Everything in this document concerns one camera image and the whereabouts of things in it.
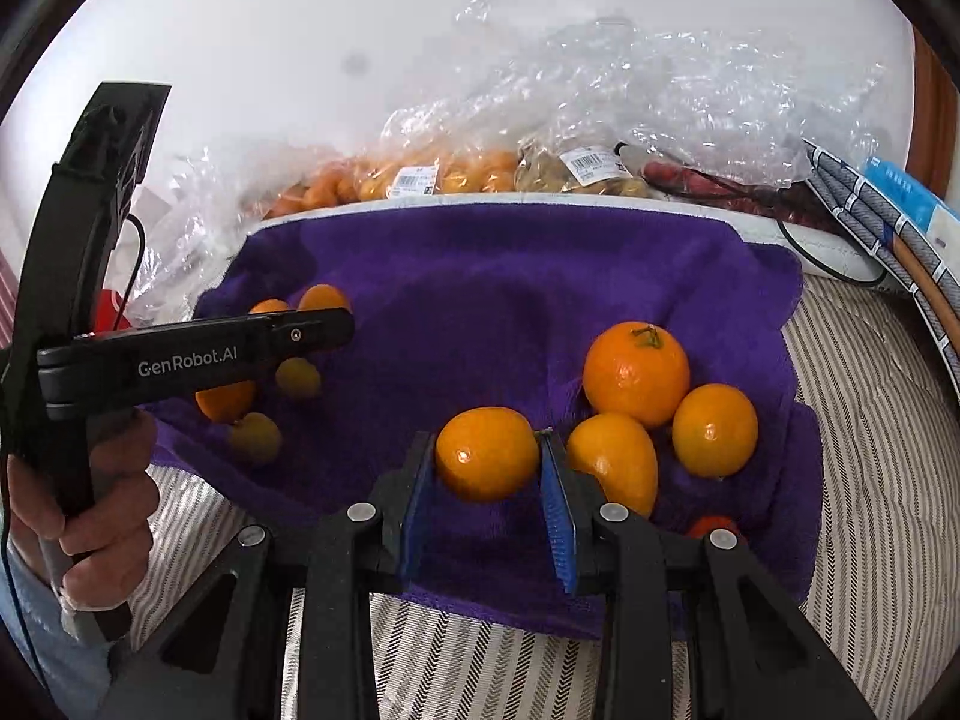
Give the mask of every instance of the wooden frame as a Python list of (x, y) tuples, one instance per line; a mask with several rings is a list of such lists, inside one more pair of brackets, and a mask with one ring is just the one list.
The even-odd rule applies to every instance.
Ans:
[(957, 131), (957, 90), (917, 28), (914, 36), (913, 128), (906, 172), (936, 196), (947, 194)]

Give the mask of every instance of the purple towel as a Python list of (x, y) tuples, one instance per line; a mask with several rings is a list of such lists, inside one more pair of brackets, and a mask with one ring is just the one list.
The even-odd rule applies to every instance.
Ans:
[[(265, 298), (292, 305), (313, 284), (352, 300), (348, 348), (315, 358), (323, 395), (291, 403), (260, 382), (283, 452), (265, 469), (232, 462), (227, 429), (192, 399), (155, 404), (155, 461), (203, 476), (255, 517), (309, 523), (365, 498), (399, 466), (417, 430), (475, 406), (519, 410), (566, 437), (589, 414), (580, 375), (590, 342), (616, 322), (668, 328), (693, 385), (726, 382), (760, 416), (757, 454), (723, 481), (695, 479), (656, 436), (661, 488), (653, 521), (677, 531), (702, 514), (736, 519), (797, 599), (808, 592), (820, 529), (822, 457), (812, 410), (781, 327), (800, 297), (795, 258), (746, 245), (726, 224), (642, 211), (547, 205), (451, 205), (295, 220), (244, 245), (197, 317), (243, 314)], [(531, 484), (495, 505), (441, 490), (429, 512), (419, 586), (436, 608), (533, 631), (595, 637), (596, 600), (555, 578)]]

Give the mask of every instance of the blue gripper pad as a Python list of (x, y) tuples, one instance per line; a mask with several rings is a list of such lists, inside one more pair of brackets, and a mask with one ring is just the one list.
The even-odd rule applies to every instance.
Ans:
[(546, 532), (553, 553), (553, 567), (563, 589), (570, 595), (577, 586), (576, 532), (570, 508), (563, 494), (557, 462), (546, 440), (539, 439), (541, 446), (541, 506), (544, 508)]
[(430, 437), (418, 471), (416, 471), (410, 504), (403, 516), (403, 528), (400, 534), (400, 579), (405, 583), (416, 579), (421, 555), (424, 552), (426, 512), (429, 509), (436, 483), (433, 467), (435, 445), (436, 438)]

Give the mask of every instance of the human hand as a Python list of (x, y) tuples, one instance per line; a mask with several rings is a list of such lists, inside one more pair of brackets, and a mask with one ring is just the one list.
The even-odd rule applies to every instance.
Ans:
[(11, 456), (11, 537), (30, 569), (48, 581), (37, 537), (58, 539), (67, 555), (90, 552), (64, 574), (64, 593), (75, 608), (120, 605), (147, 573), (154, 538), (147, 524), (160, 504), (157, 485), (146, 473), (157, 439), (157, 425), (147, 413), (120, 434), (95, 446), (90, 467), (113, 479), (109, 493), (70, 520), (30, 466)]

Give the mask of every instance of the barcode sticker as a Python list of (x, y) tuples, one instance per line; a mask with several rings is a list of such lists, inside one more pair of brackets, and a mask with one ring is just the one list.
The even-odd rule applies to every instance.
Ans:
[(560, 159), (584, 187), (607, 178), (630, 178), (630, 170), (624, 167), (620, 158), (603, 146), (574, 148), (561, 154)]
[(387, 197), (413, 197), (422, 194), (433, 194), (437, 184), (437, 166), (422, 165), (417, 167), (401, 167), (397, 178), (387, 189)]

